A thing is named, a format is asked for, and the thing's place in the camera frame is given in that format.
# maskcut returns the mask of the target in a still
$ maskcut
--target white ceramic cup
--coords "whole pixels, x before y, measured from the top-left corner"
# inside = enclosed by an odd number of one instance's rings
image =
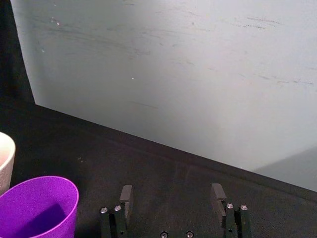
[[[0,196],[10,187],[15,144],[12,138],[0,132]]]

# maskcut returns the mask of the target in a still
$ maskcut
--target metal screw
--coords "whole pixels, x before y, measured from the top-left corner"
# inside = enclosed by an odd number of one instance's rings
[[[192,233],[191,231],[186,232],[186,237],[187,238],[193,238],[194,237],[194,233]]]
[[[233,208],[233,204],[232,203],[228,203],[227,204],[227,208],[232,209]]]
[[[247,211],[247,210],[248,210],[247,205],[241,205],[240,208],[241,208],[241,210],[244,210],[244,211]]]
[[[100,213],[102,213],[102,214],[106,213],[107,211],[108,211],[108,209],[106,207],[102,207],[100,209]]]
[[[167,232],[162,232],[160,234],[160,238],[168,238],[168,233]]]
[[[119,206],[116,206],[115,208],[114,208],[114,210],[117,212],[117,211],[120,211],[121,210],[121,206],[119,205]]]

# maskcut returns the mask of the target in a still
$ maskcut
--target purple cup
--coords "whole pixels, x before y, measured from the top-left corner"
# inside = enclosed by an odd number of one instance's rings
[[[22,182],[0,196],[0,238],[74,238],[79,193],[57,176]]]

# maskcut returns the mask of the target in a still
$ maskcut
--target gray wall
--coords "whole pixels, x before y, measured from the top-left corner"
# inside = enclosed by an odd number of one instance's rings
[[[317,1],[12,4],[37,104],[317,191]]]

